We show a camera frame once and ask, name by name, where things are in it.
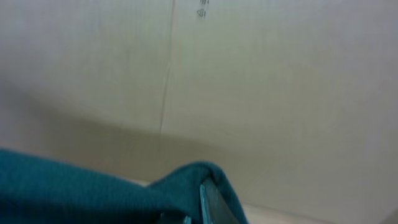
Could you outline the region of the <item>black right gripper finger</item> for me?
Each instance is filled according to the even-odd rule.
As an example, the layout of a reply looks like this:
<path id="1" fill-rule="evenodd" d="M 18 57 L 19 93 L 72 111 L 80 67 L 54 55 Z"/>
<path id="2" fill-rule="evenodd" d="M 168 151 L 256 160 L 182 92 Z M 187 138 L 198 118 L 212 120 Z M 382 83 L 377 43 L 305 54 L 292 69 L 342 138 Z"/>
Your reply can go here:
<path id="1" fill-rule="evenodd" d="M 200 185 L 203 224 L 239 224 L 211 178 Z"/>

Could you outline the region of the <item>black t-shirt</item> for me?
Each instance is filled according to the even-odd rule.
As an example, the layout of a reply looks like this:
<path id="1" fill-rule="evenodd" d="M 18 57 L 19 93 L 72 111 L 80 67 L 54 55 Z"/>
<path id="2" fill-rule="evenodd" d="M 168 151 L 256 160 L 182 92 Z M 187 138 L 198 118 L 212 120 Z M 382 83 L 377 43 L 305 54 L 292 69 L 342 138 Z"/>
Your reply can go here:
<path id="1" fill-rule="evenodd" d="M 200 185 L 211 178 L 239 223 L 243 207 L 225 173 L 193 162 L 142 186 L 57 161 L 1 151 L 2 223 L 203 223 Z"/>

